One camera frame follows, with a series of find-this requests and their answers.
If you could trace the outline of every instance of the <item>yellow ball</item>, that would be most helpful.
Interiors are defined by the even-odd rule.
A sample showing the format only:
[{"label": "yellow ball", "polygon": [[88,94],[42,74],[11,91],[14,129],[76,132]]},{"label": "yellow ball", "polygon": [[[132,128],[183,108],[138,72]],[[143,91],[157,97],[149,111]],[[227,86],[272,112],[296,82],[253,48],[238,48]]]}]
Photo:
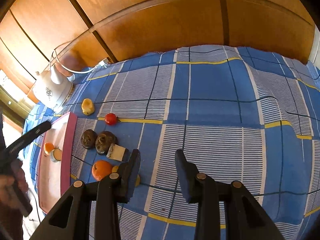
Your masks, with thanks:
[{"label": "yellow ball", "polygon": [[[117,172],[118,168],[119,168],[119,166],[114,166],[112,168],[112,172]],[[136,179],[136,183],[134,184],[134,186],[137,187],[140,184],[140,181],[141,181],[140,175],[138,174],[137,179]]]}]

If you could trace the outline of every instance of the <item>pink tray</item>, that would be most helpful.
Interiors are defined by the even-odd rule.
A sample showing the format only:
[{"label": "pink tray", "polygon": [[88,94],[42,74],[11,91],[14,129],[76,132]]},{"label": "pink tray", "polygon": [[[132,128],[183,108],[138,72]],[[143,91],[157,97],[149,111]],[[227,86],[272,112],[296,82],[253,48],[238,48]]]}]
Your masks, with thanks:
[{"label": "pink tray", "polygon": [[[44,134],[39,153],[38,197],[39,207],[48,213],[70,186],[70,163],[72,142],[77,116],[71,112],[52,123],[52,128]],[[44,144],[52,142],[62,150],[61,162],[54,163],[44,152]]]}]

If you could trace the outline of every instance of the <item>orange fruit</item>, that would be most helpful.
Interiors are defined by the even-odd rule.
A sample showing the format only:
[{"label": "orange fruit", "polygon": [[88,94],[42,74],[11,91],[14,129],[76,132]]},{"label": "orange fruit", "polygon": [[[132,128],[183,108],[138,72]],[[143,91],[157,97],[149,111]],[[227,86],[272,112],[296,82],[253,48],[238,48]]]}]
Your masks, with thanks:
[{"label": "orange fruit", "polygon": [[112,173],[112,165],[107,161],[99,160],[92,166],[91,173],[95,180],[100,181]]},{"label": "orange fruit", "polygon": [[50,152],[54,150],[54,145],[51,142],[46,142],[43,148],[45,154],[50,155]]}]

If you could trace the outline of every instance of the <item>power cord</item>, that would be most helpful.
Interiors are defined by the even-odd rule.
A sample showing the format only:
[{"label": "power cord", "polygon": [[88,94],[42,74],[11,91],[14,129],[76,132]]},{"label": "power cord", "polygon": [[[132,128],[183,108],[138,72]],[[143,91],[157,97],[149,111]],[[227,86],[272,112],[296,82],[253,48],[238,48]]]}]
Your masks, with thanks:
[{"label": "power cord", "polygon": [[55,53],[56,56],[55,56],[54,58],[57,59],[58,63],[59,63],[64,69],[66,69],[66,70],[68,70],[68,71],[70,71],[70,72],[72,72],[72,73],[86,74],[86,73],[89,73],[89,72],[91,72],[92,70],[94,70],[96,67],[93,67],[93,68],[91,68],[91,69],[89,69],[89,70],[87,70],[87,71],[83,71],[83,72],[82,72],[82,71],[75,71],[75,70],[71,70],[71,69],[67,68],[66,66],[64,66],[64,65],[60,62],[60,60],[59,60],[59,58],[58,58],[58,54],[57,54],[56,49],[59,48],[60,46],[62,46],[63,44],[66,44],[66,43],[69,43],[69,42],[71,42],[71,41],[64,42],[64,43],[60,44],[59,46],[57,46],[57,47],[53,50],[53,52],[51,53],[50,61],[49,61],[49,69],[51,69],[51,59],[52,59],[52,57],[53,57],[53,53]]},{"label": "power cord", "polygon": [[37,214],[38,214],[38,219],[39,219],[39,223],[41,223],[40,216],[39,216],[38,203],[37,203],[36,196],[33,194],[32,190],[31,190],[30,188],[29,188],[29,192],[33,195],[33,197],[34,197],[34,199],[35,199],[35,202],[36,202],[36,208],[37,208]]},{"label": "power cord", "polygon": [[27,234],[29,235],[29,237],[31,237],[32,233],[29,232],[29,228],[28,228],[28,225],[26,224],[25,220],[22,220],[22,223],[24,225],[24,228],[26,229]]}]

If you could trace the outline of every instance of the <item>table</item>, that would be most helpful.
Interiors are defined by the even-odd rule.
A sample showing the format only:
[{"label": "table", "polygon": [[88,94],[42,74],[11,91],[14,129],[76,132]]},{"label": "table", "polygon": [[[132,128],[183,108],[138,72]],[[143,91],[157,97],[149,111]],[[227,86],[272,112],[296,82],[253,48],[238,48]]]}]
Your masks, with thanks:
[{"label": "table", "polygon": [[[118,206],[123,240],[193,239],[197,205],[182,197],[177,149],[217,181],[242,181],[286,239],[305,235],[319,215],[320,78],[311,62],[203,45],[100,66],[76,84],[61,113],[36,105],[24,132],[68,111],[78,116],[70,183],[93,182],[97,160],[119,164],[81,146],[86,129],[111,131],[119,145],[140,150],[141,184],[128,204]],[[90,116],[81,111],[85,98],[95,104]],[[110,112],[121,122],[107,126]],[[42,139],[24,150],[34,181]],[[220,214],[224,239],[223,203]]]}]

